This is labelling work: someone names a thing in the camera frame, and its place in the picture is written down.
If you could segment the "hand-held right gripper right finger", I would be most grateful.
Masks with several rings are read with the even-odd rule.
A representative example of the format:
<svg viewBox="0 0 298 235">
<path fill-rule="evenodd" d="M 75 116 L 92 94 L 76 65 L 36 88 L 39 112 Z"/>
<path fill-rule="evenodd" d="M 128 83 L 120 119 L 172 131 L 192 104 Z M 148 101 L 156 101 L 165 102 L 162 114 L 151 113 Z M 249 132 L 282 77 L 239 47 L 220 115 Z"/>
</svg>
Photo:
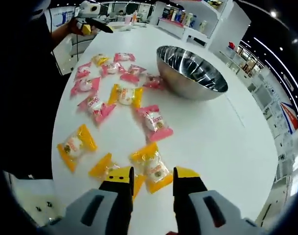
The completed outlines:
<svg viewBox="0 0 298 235">
<path fill-rule="evenodd" d="M 259 227 L 195 171 L 173 169 L 173 209 L 179 235 L 258 235 Z"/>
</svg>

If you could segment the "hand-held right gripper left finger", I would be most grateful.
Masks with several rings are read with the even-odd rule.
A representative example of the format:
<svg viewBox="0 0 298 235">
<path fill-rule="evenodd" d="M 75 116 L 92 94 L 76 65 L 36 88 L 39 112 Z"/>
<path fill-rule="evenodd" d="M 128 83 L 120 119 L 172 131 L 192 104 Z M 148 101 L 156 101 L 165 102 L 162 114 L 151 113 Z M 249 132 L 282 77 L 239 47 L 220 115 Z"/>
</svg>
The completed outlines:
<svg viewBox="0 0 298 235">
<path fill-rule="evenodd" d="M 49 224 L 51 235 L 126 235 L 133 211 L 134 168 L 109 172 L 66 207 L 65 216 Z"/>
</svg>

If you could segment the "person's left hand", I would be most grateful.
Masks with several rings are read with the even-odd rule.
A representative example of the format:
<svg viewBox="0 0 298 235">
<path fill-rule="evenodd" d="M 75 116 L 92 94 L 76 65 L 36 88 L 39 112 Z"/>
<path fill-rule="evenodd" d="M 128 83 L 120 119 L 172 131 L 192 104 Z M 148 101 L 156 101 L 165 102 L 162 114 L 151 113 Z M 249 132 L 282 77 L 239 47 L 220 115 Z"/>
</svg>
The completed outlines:
<svg viewBox="0 0 298 235">
<path fill-rule="evenodd" d="M 76 35 L 81 35 L 81 36 L 88 36 L 88 35 L 83 35 L 82 32 L 78 29 L 78 27 L 77 27 L 78 21 L 83 22 L 83 20 L 81 18 L 72 18 L 69 21 L 68 25 L 69 25 L 71 33 L 76 34 Z M 94 34 L 94 31 L 96 30 L 96 28 L 94 26 L 91 26 L 91 30 L 92 30 L 91 34 Z"/>
</svg>

